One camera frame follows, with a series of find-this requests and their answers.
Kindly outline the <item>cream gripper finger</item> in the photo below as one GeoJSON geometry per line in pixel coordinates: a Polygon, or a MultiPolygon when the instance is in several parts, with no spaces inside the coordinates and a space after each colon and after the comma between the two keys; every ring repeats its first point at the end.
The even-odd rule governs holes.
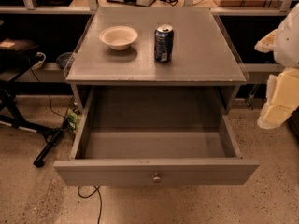
{"type": "Polygon", "coordinates": [[[266,102],[257,120],[260,128],[280,127],[299,107],[299,69],[286,68],[267,80],[266,102]]]}
{"type": "Polygon", "coordinates": [[[261,40],[259,40],[254,49],[260,51],[262,53],[268,53],[274,50],[275,47],[275,37],[277,34],[277,29],[271,31],[269,34],[264,36],[261,40]]]}

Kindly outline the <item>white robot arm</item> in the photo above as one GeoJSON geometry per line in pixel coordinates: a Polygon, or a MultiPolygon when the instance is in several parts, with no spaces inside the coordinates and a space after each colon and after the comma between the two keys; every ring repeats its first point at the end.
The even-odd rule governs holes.
{"type": "Polygon", "coordinates": [[[277,76],[269,76],[266,102],[257,120],[260,128],[275,129],[299,107],[299,4],[254,49],[272,51],[275,62],[284,67],[277,76]]]}

